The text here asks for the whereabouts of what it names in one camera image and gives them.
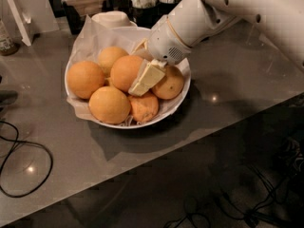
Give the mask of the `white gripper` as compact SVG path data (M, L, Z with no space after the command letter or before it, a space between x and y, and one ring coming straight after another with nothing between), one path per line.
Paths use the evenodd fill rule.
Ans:
M166 62L169 65L176 65L190 52L191 48L181 41L168 16L164 15L152 27L148 39L143 38L131 52L132 55L140 56L145 60L142 61L128 93L142 96L164 77Z

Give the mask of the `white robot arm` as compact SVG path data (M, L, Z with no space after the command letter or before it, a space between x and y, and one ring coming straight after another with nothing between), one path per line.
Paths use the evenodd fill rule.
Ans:
M304 0L181 0L135 48L145 60L128 93L142 96L164 77L165 66L180 63L201 40L240 19L304 66Z

